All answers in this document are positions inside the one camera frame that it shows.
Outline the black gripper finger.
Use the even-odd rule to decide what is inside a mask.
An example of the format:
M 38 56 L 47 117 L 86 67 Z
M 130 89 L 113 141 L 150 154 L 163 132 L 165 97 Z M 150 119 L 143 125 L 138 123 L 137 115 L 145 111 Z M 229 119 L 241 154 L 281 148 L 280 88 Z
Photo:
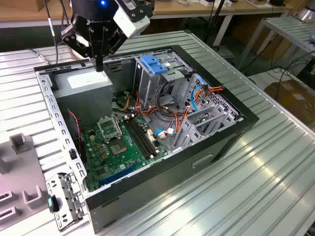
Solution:
M 68 26 L 61 32 L 62 41 L 84 58 L 89 58 L 90 62 L 98 71 L 97 43 L 93 39 L 94 30 L 88 26 Z
M 100 54 L 98 57 L 98 72 L 103 71 L 103 59 L 114 54 L 127 40 L 127 36 L 121 29 L 114 31 L 103 27 Z

